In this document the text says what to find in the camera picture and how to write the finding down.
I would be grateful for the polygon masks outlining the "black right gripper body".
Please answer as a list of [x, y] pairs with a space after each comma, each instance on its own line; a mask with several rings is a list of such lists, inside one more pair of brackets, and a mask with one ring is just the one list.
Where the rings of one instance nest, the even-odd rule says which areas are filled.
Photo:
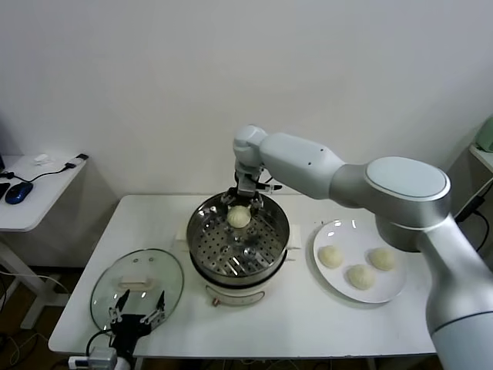
[[254, 197], [257, 181], [249, 173], [235, 172], [236, 194], [240, 197]]

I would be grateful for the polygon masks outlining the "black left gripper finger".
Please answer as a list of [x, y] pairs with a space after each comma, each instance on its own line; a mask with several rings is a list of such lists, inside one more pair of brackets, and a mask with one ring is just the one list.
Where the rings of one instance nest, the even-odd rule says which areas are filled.
[[112, 307], [109, 307], [108, 309], [109, 323], [111, 325], [122, 321], [122, 310], [126, 305], [126, 302], [129, 298], [129, 294], [130, 294], [130, 290], [127, 289], [125, 293], [117, 299], [116, 303]]
[[142, 318], [140, 322], [145, 325], [158, 325], [166, 316], [165, 306], [165, 291], [162, 291], [156, 303], [155, 309]]

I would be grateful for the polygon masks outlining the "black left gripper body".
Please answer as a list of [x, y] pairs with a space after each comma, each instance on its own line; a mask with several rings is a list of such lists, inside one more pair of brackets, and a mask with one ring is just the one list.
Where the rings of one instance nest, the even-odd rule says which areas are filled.
[[123, 314], [111, 321], [110, 328], [114, 336], [110, 346], [117, 355], [133, 355], [138, 340], [152, 331], [151, 324], [142, 314]]

